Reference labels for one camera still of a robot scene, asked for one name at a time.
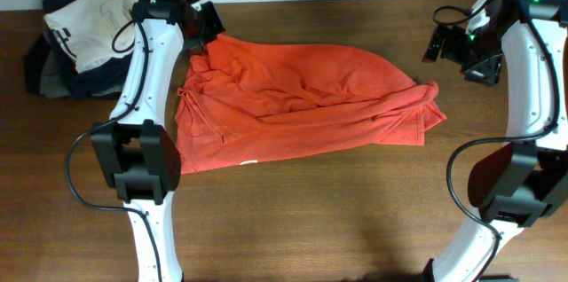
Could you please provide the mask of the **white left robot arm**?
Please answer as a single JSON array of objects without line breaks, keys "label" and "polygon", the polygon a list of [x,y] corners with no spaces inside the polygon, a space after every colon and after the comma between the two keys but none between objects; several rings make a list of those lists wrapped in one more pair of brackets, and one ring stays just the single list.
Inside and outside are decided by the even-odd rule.
[{"label": "white left robot arm", "polygon": [[204,0],[137,0],[131,13],[127,78],[91,143],[106,185],[130,218],[139,280],[181,281],[172,222],[181,160],[165,113],[170,80],[180,53],[203,53],[225,26],[215,5]]}]

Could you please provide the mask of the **orange printed t-shirt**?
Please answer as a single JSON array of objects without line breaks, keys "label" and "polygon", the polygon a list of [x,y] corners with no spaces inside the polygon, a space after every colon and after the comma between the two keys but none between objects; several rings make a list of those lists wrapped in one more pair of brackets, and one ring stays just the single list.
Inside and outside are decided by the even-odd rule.
[{"label": "orange printed t-shirt", "polygon": [[422,145],[438,86],[349,46],[221,35],[190,60],[176,112],[185,174],[362,145]]}]

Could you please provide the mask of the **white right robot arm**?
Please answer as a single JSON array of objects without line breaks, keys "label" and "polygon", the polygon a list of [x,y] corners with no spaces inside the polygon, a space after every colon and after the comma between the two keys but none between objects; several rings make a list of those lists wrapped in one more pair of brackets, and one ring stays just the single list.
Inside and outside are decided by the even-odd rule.
[{"label": "white right robot arm", "polygon": [[477,0],[462,19],[439,21],[424,60],[448,59],[470,82],[508,76],[508,126],[499,149],[474,165],[466,218],[427,282],[484,281],[499,251],[567,199],[564,52],[567,0]]}]

